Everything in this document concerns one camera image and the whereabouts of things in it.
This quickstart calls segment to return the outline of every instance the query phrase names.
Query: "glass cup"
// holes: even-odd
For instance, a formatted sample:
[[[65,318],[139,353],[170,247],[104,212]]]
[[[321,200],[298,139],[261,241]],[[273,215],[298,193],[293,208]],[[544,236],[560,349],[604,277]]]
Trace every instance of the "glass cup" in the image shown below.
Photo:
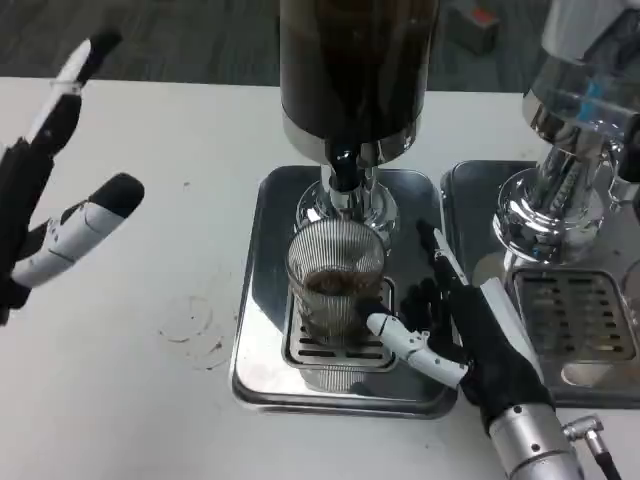
[[[286,267],[308,333],[322,343],[341,343],[362,331],[355,305],[378,296],[385,260],[380,237],[366,225],[325,219],[300,230]]]

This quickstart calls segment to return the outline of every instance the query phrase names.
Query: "coffee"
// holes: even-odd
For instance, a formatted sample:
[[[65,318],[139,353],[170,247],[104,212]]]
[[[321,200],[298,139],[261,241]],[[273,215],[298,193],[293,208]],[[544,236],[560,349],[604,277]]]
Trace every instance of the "coffee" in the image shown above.
[[[314,272],[305,279],[305,287],[312,292],[331,297],[357,296],[372,289],[377,275],[340,270]]]
[[[289,118],[361,144],[422,110],[437,0],[281,0],[280,80]]]

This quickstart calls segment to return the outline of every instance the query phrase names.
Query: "silver robotic wrist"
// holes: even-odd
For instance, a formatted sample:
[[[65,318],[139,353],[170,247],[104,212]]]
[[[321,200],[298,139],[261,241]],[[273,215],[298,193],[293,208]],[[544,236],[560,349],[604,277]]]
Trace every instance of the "silver robotic wrist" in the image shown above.
[[[574,450],[549,405],[510,408],[494,420],[489,436],[509,479],[583,479]]]

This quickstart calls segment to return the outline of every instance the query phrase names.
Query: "drip tray grate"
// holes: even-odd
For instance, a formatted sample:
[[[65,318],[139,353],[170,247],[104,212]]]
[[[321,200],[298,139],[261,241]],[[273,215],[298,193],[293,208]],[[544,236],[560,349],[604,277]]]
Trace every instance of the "drip tray grate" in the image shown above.
[[[536,352],[562,361],[614,362],[636,349],[613,278],[600,271],[521,269],[513,277]]]
[[[378,337],[363,332],[349,345],[325,345],[312,338],[302,323],[295,297],[290,294],[288,335],[285,336],[284,354],[287,361],[298,368],[349,367],[359,371],[386,371],[393,367],[395,355],[382,345]],[[391,311],[394,290],[390,280],[380,287],[380,300]]]

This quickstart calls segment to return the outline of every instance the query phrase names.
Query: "coffee machine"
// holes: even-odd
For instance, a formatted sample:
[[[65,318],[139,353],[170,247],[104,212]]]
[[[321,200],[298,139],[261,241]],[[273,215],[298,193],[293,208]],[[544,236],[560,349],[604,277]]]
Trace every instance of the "coffee machine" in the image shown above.
[[[391,248],[400,212],[378,166],[413,144],[437,1],[280,2],[281,92],[291,144],[322,165],[296,210],[364,222]]]
[[[378,167],[416,138],[437,14],[436,0],[280,1],[284,130],[319,166],[282,167],[260,189],[231,373],[246,403],[425,417],[454,404],[455,391],[373,334],[336,344],[310,335],[284,264],[297,231],[341,218],[382,240],[379,298],[391,310],[428,274],[414,225],[441,226],[438,189],[418,172]]]
[[[363,222],[387,248],[379,298],[397,312],[411,285],[432,273],[414,228],[422,219],[446,232],[467,278],[503,280],[558,405],[640,406],[637,324],[622,294],[640,245],[637,0],[553,1],[544,58],[523,102],[550,151],[537,166],[460,164],[441,189],[417,172],[378,168],[415,140],[437,2],[280,7],[284,129],[320,166],[282,167],[261,186],[231,366],[235,395],[265,410],[445,414],[456,393],[376,336],[342,346],[310,336],[283,260],[309,222]]]
[[[639,8],[631,0],[552,3],[545,58],[523,113],[553,148],[536,169],[505,183],[494,222],[500,241],[524,260],[581,260],[598,236],[606,204],[618,210],[637,196]],[[608,198],[594,189],[603,163],[613,170]]]

